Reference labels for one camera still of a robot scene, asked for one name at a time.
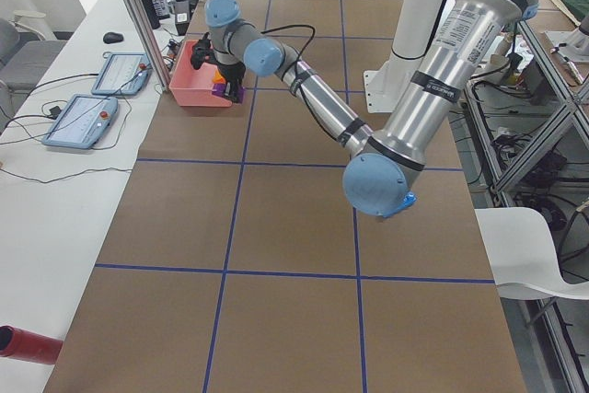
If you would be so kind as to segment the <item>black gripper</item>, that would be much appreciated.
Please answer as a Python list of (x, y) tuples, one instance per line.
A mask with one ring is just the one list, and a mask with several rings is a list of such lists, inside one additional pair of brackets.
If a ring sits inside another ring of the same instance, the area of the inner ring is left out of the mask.
[(242, 83), (246, 73), (246, 66), (241, 62), (235, 64), (218, 62), (217, 69), (228, 85), (228, 99), (233, 103), (242, 103), (244, 98)]

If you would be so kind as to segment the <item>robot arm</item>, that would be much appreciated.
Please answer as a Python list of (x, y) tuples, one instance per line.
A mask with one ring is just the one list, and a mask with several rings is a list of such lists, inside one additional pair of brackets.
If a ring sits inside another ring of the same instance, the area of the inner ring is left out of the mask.
[(366, 73), (365, 94), (388, 113), (371, 129), (303, 61), (300, 51), (263, 35), (237, 0), (207, 0), (205, 21), (221, 64), (275, 75), (318, 125), (348, 149), (342, 185), (357, 210), (389, 217), (414, 201), (425, 151), (500, 31), (533, 17), (538, 0), (404, 0), (389, 59)]

